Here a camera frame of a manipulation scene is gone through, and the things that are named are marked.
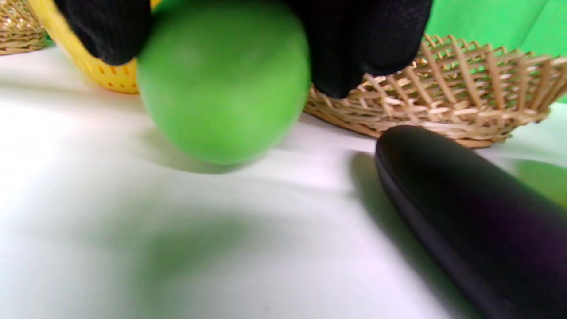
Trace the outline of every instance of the green object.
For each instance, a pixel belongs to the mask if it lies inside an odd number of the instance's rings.
[[[434,0],[427,33],[567,56],[566,0]],[[562,101],[567,103],[567,96]]]
[[[296,123],[311,84],[301,23],[265,1],[165,0],[138,57],[142,100],[186,154],[253,160]]]
[[[534,190],[539,191],[540,194],[567,209],[566,168],[544,162],[520,161],[517,166],[517,177]]]

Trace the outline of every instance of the green fruit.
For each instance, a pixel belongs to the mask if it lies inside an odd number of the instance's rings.
[[[166,0],[138,57],[142,100],[190,156],[247,162],[298,120],[310,88],[300,21],[268,1]]]

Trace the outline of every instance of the basket weave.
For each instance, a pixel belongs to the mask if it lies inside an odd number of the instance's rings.
[[[0,55],[43,49],[46,33],[24,0],[0,0]]]
[[[545,119],[565,93],[565,57],[425,35],[411,66],[387,77],[366,75],[342,100],[312,89],[305,111],[371,137],[405,124],[485,148]]]

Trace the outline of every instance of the green backdrop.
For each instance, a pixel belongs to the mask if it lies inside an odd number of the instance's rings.
[[[434,0],[427,33],[567,56],[567,0]],[[567,95],[561,100],[567,103]]]

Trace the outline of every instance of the white surface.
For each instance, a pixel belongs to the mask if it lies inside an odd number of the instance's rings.
[[[483,154],[567,166],[565,119]],[[222,172],[56,49],[0,57],[0,318],[474,316],[380,194],[373,147],[304,116]]]

